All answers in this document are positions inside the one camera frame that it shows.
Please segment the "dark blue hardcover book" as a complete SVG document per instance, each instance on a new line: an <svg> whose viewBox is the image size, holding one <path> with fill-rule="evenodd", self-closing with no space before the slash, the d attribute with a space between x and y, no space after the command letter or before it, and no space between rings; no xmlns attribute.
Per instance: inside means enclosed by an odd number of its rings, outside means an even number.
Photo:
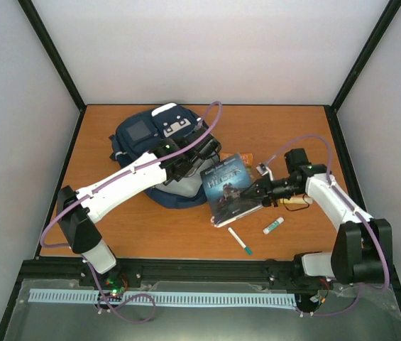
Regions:
<svg viewBox="0 0 401 341"><path fill-rule="evenodd" d="M243 192L251 185L248 173L238 153L201 172L202 186L212 211L212 224L223 227L262 208L259 199Z"/></svg>

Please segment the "orange Treehouse paperback book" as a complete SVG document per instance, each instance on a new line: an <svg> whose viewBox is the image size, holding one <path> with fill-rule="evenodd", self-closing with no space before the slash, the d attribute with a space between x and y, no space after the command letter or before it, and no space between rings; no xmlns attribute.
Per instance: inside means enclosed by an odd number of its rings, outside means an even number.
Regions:
<svg viewBox="0 0 401 341"><path fill-rule="evenodd" d="M225 153L221 152L220 155L220 160L225 160L229 157L231 157L234 153ZM253 165L253 154L252 153L239 153L239 156L241 160L243 161L243 164L245 167L250 168Z"/></svg>

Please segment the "green capped white marker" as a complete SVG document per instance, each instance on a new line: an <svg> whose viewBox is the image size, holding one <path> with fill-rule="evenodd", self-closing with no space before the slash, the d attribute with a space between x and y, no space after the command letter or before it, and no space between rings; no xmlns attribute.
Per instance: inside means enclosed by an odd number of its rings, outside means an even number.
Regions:
<svg viewBox="0 0 401 341"><path fill-rule="evenodd" d="M251 249L244 243L244 241L237 235L237 233L231 228L227 228L228 232L231 234L231 236L239 243L240 247L248 254L252 255L253 252Z"/></svg>

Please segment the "navy blue student backpack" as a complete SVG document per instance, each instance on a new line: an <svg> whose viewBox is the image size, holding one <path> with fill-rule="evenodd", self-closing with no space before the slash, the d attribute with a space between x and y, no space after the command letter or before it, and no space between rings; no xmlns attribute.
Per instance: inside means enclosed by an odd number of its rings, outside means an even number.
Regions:
<svg viewBox="0 0 401 341"><path fill-rule="evenodd" d="M110 159L121 168L129 166L143 153L156 151L167 142L169 146L159 157L174 153L200 137L208 125L192 110L175 103L134 114L125 119L111 135ZM207 201L200 172L219 162L221 144L211 135L186 151L181 157L205 160L197 172L180 182L165 185L163 181L144 193L154 202L168 209L187 209L203 205Z"/></svg>

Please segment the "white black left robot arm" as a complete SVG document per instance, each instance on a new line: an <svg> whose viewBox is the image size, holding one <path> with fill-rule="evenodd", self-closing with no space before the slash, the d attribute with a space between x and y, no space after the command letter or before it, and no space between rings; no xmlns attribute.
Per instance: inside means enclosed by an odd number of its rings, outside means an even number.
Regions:
<svg viewBox="0 0 401 341"><path fill-rule="evenodd" d="M93 185L78 190L70 186L62 188L55 221L68 247L93 267L96 278L105 286L116 284L121 269L95 224L144 190L190 176L220 150L221 144L211 135L198 144L186 138L166 138L130 165Z"/></svg>

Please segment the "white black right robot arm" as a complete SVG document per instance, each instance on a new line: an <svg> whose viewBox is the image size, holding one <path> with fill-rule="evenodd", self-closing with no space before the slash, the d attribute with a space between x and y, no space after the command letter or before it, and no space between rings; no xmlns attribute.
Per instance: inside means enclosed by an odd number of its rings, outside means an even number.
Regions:
<svg viewBox="0 0 401 341"><path fill-rule="evenodd" d="M241 196L264 207L281 199L307 195L318 204L336 230L331 252L311 252L294 257L297 277L332 278L342 284L374 284L388 289L392 268L392 227L359 207L341 189L329 168L313 164L303 148L284 155L288 176L274 179L268 166L258 166L260 177Z"/></svg>

